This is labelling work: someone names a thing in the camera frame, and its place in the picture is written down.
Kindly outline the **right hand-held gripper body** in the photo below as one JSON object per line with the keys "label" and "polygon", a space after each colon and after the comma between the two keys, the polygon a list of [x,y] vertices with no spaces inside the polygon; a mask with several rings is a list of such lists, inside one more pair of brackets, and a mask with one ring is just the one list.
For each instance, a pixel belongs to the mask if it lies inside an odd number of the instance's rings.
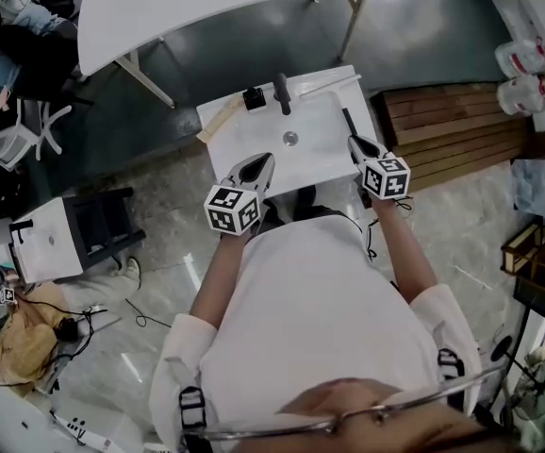
{"label": "right hand-held gripper body", "polygon": [[362,188],[372,197],[387,201],[405,198],[411,171],[404,159],[391,156],[368,159],[358,165]]}

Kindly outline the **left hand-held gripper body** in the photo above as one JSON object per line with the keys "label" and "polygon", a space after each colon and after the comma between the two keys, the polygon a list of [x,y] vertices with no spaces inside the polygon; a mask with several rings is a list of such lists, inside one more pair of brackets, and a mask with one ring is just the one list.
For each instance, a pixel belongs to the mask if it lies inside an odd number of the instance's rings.
{"label": "left hand-held gripper body", "polygon": [[262,221],[269,181],[238,182],[225,178],[215,184],[204,203],[209,227],[222,234],[240,236]]}

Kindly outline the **white squeegee black handle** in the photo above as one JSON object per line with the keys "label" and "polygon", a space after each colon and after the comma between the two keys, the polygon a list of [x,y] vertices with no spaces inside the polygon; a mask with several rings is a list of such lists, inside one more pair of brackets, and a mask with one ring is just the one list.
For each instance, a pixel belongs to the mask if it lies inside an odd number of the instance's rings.
{"label": "white squeegee black handle", "polygon": [[346,124],[349,128],[350,134],[352,136],[356,136],[357,130],[355,127],[353,117],[351,115],[351,112],[348,109],[348,105],[345,103],[345,99],[342,97],[341,92],[344,87],[352,85],[353,83],[357,83],[360,78],[361,78],[360,74],[344,77],[343,79],[325,84],[311,91],[301,93],[299,95],[299,98],[301,100],[310,100],[310,99],[314,99],[315,97],[322,96],[323,94],[326,94],[326,93],[332,94],[339,103],[339,107],[344,116],[344,120],[346,121]]}

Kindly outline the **person's black trousers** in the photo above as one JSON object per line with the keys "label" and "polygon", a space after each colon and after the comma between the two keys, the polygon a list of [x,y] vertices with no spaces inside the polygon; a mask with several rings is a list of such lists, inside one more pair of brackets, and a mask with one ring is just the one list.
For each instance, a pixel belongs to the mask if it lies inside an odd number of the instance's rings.
{"label": "person's black trousers", "polygon": [[[289,214],[291,222],[300,222],[333,215],[345,217],[345,214],[341,211],[329,209],[324,205],[316,205],[316,197],[317,189],[315,185],[299,189],[294,200],[292,212]],[[265,199],[263,204],[267,207],[263,218],[264,225],[280,227],[286,223],[280,218],[277,206],[271,199]]]}

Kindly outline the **black square soap dish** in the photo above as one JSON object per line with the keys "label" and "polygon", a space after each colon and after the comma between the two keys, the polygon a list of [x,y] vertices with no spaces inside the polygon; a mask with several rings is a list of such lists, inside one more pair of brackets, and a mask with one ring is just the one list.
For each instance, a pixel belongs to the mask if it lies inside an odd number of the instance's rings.
{"label": "black square soap dish", "polygon": [[242,93],[245,109],[250,112],[257,112],[267,107],[267,100],[260,87],[251,87]]}

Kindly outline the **wooden slatted platform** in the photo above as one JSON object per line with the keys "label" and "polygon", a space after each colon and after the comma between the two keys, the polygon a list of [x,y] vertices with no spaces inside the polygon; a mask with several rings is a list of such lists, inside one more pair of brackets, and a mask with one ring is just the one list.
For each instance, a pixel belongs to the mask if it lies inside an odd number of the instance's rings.
{"label": "wooden slatted platform", "polygon": [[378,92],[370,98],[387,148],[411,169],[414,193],[521,155],[532,120],[500,107],[496,82]]}

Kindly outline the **black faucet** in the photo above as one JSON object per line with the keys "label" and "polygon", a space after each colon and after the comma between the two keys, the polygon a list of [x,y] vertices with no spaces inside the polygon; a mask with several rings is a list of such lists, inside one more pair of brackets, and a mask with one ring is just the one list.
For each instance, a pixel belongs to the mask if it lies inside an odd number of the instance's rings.
{"label": "black faucet", "polygon": [[279,102],[282,114],[289,116],[291,114],[290,108],[290,93],[287,85],[287,77],[283,73],[279,73],[273,80],[273,97]]}

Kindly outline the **person's white shirt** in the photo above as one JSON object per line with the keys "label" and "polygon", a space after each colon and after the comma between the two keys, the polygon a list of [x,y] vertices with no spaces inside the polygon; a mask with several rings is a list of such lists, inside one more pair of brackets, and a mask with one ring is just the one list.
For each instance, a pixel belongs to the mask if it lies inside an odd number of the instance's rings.
{"label": "person's white shirt", "polygon": [[245,247],[218,329],[176,315],[154,372],[149,409],[159,439],[180,443],[180,394],[199,387],[209,423],[261,419],[340,378],[404,391],[482,369],[451,289],[407,303],[367,260],[353,223],[333,215],[265,232]]}

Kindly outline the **white plastic bags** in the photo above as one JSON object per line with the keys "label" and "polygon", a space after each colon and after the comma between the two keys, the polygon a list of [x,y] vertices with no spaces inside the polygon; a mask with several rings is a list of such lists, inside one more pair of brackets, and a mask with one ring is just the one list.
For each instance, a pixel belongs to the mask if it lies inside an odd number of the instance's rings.
{"label": "white plastic bags", "polygon": [[507,115],[530,116],[545,111],[545,76],[520,75],[497,88],[500,108]]}

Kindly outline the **white plastic jug red label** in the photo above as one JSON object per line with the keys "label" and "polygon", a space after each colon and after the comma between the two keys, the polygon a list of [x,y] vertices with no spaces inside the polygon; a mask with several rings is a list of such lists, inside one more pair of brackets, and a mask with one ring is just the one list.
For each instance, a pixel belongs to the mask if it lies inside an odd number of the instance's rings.
{"label": "white plastic jug red label", "polygon": [[521,39],[499,45],[495,59],[504,75],[515,78],[545,72],[545,39]]}

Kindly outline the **white sink on black stand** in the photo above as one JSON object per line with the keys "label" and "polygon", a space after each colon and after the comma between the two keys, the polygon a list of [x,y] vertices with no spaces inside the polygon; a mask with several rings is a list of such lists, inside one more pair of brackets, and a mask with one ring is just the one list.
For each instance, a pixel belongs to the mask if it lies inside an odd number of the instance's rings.
{"label": "white sink on black stand", "polygon": [[146,238],[134,225],[130,187],[57,197],[9,225],[25,281],[76,277]]}

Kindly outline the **black office chair white base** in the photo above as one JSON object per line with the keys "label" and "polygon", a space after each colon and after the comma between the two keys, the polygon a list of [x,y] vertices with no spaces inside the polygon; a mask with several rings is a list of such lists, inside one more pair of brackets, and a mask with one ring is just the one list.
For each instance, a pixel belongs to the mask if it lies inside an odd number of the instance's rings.
{"label": "black office chair white base", "polygon": [[[38,130],[31,129],[24,120],[25,105],[33,105],[38,110]],[[71,105],[52,112],[49,102],[17,100],[17,119],[13,126],[0,130],[0,167],[8,172],[17,168],[21,160],[30,152],[35,152],[35,159],[41,160],[42,149],[48,144],[61,155],[62,147],[56,141],[52,127],[56,121],[70,114]]]}

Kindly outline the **black standing fan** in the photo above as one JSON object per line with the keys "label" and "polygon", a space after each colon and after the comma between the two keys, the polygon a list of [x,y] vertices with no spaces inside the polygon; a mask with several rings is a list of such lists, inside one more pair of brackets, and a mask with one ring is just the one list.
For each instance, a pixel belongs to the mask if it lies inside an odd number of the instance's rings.
{"label": "black standing fan", "polygon": [[521,372],[512,394],[505,396],[504,418],[512,419],[513,414],[516,414],[519,419],[534,421],[545,415],[545,360],[523,365],[510,353],[512,342],[512,337],[506,336],[490,355],[493,362],[508,358]]}

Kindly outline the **wooden frame rack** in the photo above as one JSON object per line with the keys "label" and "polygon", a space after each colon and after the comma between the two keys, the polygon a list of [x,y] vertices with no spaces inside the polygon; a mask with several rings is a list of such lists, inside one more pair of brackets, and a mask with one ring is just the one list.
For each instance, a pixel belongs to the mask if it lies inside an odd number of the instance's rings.
{"label": "wooden frame rack", "polygon": [[501,270],[545,290],[545,220],[536,216],[502,247]]}

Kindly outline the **person's metal frame glasses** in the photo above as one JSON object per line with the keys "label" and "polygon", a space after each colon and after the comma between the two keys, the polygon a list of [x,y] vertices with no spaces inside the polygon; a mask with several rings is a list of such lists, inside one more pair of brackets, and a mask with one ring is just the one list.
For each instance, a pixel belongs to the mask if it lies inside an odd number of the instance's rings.
{"label": "person's metal frame glasses", "polygon": [[439,385],[415,391],[399,392],[389,396],[379,404],[347,411],[339,415],[305,416],[297,413],[277,413],[270,417],[252,421],[240,420],[200,427],[184,426],[182,434],[186,438],[191,436],[209,442],[227,442],[311,432],[334,433],[347,420],[354,417],[369,415],[377,422],[382,423],[393,413],[407,411],[438,402],[454,394],[464,393],[495,376],[504,378],[505,368],[501,365],[495,365],[472,376],[453,378]]}

